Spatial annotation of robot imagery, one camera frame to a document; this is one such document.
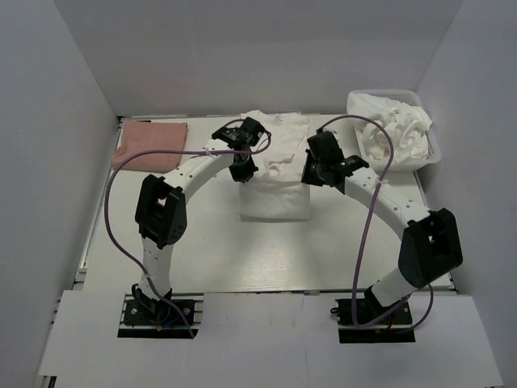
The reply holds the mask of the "white t shirt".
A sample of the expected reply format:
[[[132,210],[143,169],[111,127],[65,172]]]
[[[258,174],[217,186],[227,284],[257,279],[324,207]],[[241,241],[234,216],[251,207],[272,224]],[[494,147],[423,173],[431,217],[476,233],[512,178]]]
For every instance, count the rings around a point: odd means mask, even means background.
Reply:
[[[299,113],[266,114],[259,110],[241,118],[258,121],[271,133],[271,145],[254,156],[258,172],[238,187],[242,221],[306,221],[310,217],[310,187],[301,182],[305,165],[309,118]]]

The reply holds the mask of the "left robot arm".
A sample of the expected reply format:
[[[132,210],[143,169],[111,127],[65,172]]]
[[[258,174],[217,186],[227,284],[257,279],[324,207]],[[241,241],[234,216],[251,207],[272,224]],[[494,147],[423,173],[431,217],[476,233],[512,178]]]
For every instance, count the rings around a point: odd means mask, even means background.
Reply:
[[[135,219],[146,273],[132,294],[152,322],[163,322],[170,315],[171,256],[187,229],[188,201],[224,169],[235,182],[248,182],[258,170],[252,148],[270,135],[257,120],[245,118],[238,127],[219,128],[200,152],[179,167],[160,177],[148,175],[142,182]]]

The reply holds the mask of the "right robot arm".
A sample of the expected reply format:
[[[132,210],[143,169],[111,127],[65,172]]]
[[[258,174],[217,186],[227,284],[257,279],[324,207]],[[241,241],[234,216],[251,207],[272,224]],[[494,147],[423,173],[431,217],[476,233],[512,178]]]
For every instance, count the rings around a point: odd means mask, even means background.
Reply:
[[[361,157],[346,158],[331,132],[308,138],[302,183],[329,186],[372,205],[373,212],[401,240],[397,266],[365,293],[365,314],[384,322],[395,303],[463,263],[456,219],[447,209],[431,210],[415,204],[388,183]]]

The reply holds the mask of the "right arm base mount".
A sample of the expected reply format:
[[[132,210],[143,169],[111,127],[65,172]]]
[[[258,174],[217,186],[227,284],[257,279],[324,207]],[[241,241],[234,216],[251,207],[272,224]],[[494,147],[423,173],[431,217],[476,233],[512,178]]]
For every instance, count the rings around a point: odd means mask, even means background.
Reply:
[[[336,299],[330,316],[337,321],[340,344],[408,344],[415,342],[413,317],[408,302],[367,328],[354,326],[351,299]]]

